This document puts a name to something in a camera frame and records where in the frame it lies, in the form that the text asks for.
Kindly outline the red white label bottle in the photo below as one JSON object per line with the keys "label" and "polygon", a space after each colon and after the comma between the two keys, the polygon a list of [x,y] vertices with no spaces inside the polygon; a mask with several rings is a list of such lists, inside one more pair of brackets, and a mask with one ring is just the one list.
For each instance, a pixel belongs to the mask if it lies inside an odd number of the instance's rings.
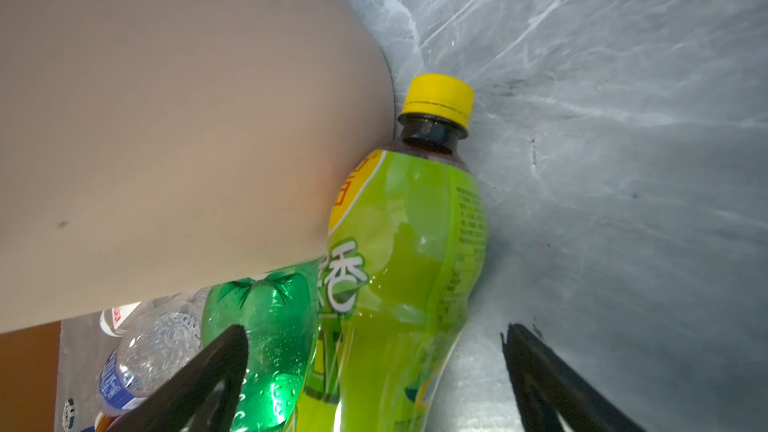
{"label": "red white label bottle", "polygon": [[111,337],[122,337],[136,319],[140,302],[105,309],[99,316],[101,330]]}

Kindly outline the clear blue label bottle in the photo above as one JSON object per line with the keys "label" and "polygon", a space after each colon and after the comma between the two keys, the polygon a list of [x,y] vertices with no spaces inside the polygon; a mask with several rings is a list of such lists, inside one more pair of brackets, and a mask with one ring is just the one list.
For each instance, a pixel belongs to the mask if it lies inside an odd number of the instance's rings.
{"label": "clear blue label bottle", "polygon": [[209,289],[140,301],[136,319],[109,354],[97,379],[103,413],[121,416],[141,405],[200,350]]}

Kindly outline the green sprite bottle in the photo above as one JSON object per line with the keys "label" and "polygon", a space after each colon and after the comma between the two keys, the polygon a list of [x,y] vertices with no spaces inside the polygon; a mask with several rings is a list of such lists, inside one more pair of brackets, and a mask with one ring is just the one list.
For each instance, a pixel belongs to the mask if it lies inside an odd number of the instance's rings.
{"label": "green sprite bottle", "polygon": [[202,344],[232,325],[248,339],[233,431],[281,431],[293,414],[314,352],[319,265],[315,259],[210,288]]}

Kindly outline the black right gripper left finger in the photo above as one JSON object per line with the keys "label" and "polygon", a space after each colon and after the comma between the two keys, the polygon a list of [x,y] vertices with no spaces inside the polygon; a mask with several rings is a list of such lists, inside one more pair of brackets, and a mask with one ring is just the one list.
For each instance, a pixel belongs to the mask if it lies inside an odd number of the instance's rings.
{"label": "black right gripper left finger", "polygon": [[111,431],[228,431],[248,360],[243,326],[233,325]]}

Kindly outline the yellow green tea bottle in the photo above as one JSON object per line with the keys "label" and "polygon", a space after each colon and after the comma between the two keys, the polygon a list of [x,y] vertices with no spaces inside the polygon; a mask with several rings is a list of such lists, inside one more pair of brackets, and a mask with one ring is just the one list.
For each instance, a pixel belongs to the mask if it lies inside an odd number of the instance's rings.
{"label": "yellow green tea bottle", "polygon": [[474,93],[415,77],[401,131],[342,183],[318,273],[319,332],[290,431],[422,431],[482,272],[488,228],[458,153]]}

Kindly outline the beige waste bin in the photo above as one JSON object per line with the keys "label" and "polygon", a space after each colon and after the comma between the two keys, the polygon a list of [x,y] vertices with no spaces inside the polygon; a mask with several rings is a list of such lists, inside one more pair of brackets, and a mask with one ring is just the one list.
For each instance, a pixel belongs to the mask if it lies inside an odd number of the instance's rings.
{"label": "beige waste bin", "polygon": [[319,256],[394,129],[346,0],[1,0],[1,328]]}

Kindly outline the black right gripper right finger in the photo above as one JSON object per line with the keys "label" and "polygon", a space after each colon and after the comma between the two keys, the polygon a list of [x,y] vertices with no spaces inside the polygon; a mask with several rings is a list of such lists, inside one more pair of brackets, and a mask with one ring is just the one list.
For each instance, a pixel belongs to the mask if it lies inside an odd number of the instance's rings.
{"label": "black right gripper right finger", "polygon": [[508,327],[502,351],[524,430],[643,431],[525,326]]}

